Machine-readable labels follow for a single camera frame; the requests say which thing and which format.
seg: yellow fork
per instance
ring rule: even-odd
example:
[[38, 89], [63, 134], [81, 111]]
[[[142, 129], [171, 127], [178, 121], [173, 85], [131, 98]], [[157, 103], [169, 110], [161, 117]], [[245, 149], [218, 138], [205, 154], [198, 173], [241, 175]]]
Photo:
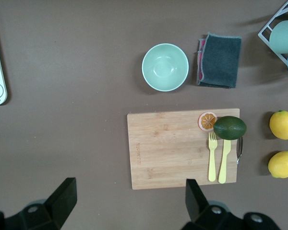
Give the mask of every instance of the yellow fork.
[[209, 133], [208, 146], [210, 150], [208, 179], [212, 182], [216, 180], [215, 150], [217, 148], [217, 140], [214, 132]]

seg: bowl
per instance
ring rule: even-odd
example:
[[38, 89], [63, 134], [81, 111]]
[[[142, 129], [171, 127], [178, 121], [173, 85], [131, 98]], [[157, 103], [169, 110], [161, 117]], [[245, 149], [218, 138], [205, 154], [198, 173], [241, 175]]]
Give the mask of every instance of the bowl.
[[189, 63], [185, 53], [173, 44], [152, 47], [144, 56], [142, 73], [153, 89], [168, 92], [180, 87], [186, 80]]

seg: dried orange slice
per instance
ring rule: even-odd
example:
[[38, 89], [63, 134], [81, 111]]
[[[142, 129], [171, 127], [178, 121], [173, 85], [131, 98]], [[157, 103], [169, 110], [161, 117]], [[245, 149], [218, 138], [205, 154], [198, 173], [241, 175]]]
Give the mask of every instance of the dried orange slice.
[[203, 131], [212, 131], [213, 125], [217, 120], [216, 114], [212, 112], [205, 112], [198, 118], [198, 126]]

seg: lemon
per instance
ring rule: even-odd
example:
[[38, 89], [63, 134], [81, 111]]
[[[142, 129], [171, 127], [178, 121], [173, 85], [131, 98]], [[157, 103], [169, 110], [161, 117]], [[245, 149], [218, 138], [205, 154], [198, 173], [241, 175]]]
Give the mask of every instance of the lemon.
[[278, 152], [268, 163], [268, 169], [275, 178], [288, 177], [288, 151]]
[[272, 133], [282, 140], [288, 140], [288, 111], [278, 111], [270, 118]]

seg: dish rack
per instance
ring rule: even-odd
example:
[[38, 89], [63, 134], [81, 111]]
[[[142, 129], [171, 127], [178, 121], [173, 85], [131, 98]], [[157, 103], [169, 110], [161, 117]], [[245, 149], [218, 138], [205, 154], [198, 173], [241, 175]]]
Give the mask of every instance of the dish rack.
[[[288, 1], [279, 9], [279, 11], [271, 18], [271, 20], [264, 26], [264, 28], [259, 32], [258, 36], [260, 39], [271, 49], [270, 47], [270, 34], [275, 28], [275, 26], [281, 22], [281, 20], [277, 20], [276, 18], [288, 13]], [[287, 64], [288, 54], [278, 54], [275, 53], [285, 64]]]

